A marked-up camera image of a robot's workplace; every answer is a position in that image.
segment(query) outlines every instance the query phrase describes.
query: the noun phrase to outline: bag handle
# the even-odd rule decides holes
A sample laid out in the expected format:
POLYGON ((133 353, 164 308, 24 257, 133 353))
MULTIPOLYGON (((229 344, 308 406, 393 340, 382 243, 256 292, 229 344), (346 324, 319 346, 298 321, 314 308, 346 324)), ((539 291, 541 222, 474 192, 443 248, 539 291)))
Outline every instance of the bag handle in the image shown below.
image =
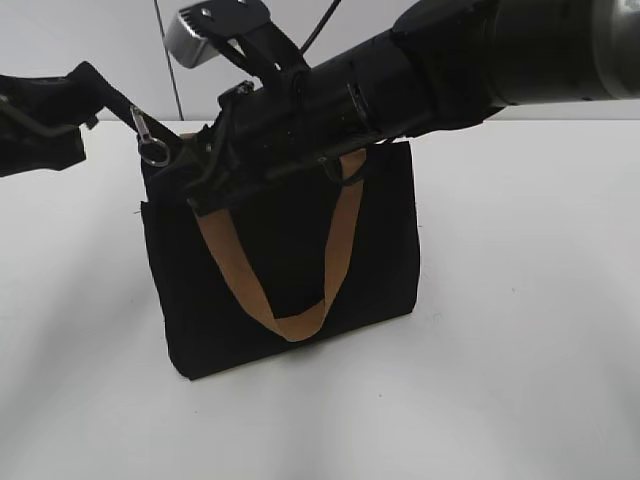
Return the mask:
MULTIPOLYGON (((343 156, 340 162, 344 179, 356 174, 366 157, 366 150, 343 156)), ((289 342, 306 340, 322 329, 349 271, 363 191, 364 181, 345 186, 336 203, 325 250, 324 299, 306 312, 286 318, 275 318, 229 211, 198 218, 202 236, 227 286, 249 316, 289 342)))

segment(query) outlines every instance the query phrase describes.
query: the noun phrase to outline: silver metal part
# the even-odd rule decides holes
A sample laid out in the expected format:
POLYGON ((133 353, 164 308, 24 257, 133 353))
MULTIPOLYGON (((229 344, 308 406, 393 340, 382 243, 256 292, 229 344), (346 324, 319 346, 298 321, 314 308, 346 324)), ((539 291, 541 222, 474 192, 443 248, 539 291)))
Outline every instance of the silver metal part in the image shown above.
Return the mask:
POLYGON ((142 160, 144 160, 146 164, 151 165, 152 167, 156 167, 156 168, 167 167, 171 163, 171 149, 162 140, 151 136, 151 132, 149 131, 147 122, 145 122, 144 120, 144 115, 142 114, 142 111, 135 105, 131 106, 131 117, 133 118, 133 122, 136 125, 136 130, 138 131, 138 135, 140 136, 140 139, 138 140, 138 152, 140 153, 142 160), (145 147, 148 147, 150 145, 158 147, 160 150, 164 152, 164 159, 162 161, 157 161, 152 158, 148 158, 145 155, 145 147))
POLYGON ((169 27, 164 45, 180 65, 196 68, 220 55, 189 21, 190 9, 180 10, 169 27))
POLYGON ((595 0, 593 48, 605 88, 616 98, 640 96, 640 0, 595 0))

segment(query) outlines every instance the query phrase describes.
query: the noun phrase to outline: white table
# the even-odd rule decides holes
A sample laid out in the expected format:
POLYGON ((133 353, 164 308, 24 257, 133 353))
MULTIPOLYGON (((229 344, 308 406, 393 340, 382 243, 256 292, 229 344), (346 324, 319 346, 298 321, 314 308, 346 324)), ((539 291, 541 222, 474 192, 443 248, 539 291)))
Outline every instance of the white table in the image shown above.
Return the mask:
POLYGON ((0 180, 0 478, 640 478, 639 131, 416 141, 416 312, 189 383, 102 124, 88 162, 0 180))

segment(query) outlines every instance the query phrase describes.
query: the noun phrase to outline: bag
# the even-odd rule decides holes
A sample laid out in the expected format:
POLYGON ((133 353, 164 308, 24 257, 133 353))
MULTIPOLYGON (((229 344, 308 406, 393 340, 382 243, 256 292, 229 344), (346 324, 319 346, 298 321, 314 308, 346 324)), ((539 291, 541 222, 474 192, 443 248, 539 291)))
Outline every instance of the bag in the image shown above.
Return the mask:
POLYGON ((195 380, 410 313, 420 255, 408 143, 299 172, 233 211, 143 204, 169 355, 195 380))

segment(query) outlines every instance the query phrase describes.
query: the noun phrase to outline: cable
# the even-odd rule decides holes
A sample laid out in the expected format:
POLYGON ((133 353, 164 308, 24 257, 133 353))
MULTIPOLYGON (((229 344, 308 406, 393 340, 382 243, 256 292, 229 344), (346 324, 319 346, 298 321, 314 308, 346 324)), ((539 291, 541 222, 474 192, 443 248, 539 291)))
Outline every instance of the cable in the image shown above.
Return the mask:
MULTIPOLYGON (((158 24, 160 25, 160 35, 162 36, 162 40, 164 40, 164 23, 162 22, 162 15, 160 14, 160 6, 158 5, 158 0, 153 0, 153 5, 156 9, 156 16, 158 17, 158 24)), ((169 67, 169 75, 171 77, 171 85, 173 86, 173 95, 176 99, 176 104, 178 106, 178 115, 180 116, 180 120, 184 121, 184 113, 182 112, 182 102, 180 101, 180 93, 178 93, 178 84, 176 83, 176 75, 173 71, 173 64, 171 63, 171 58, 169 57, 169 51, 167 47, 164 47, 164 55, 167 58, 167 66, 169 67)))
POLYGON ((307 53, 307 50, 309 50, 311 45, 313 45, 313 42, 316 41, 316 38, 318 38, 318 35, 320 35, 324 27, 327 25, 327 23, 335 13, 336 9, 338 8, 338 5, 340 5, 341 1, 342 0, 333 0, 333 3, 329 7, 329 10, 327 10, 327 13, 324 14, 324 17, 322 17, 322 20, 320 20, 320 23, 318 24, 316 29, 313 31, 313 33, 307 39, 307 41, 304 42, 304 45, 302 45, 302 47, 300 48, 300 51, 302 52, 303 55, 307 53))

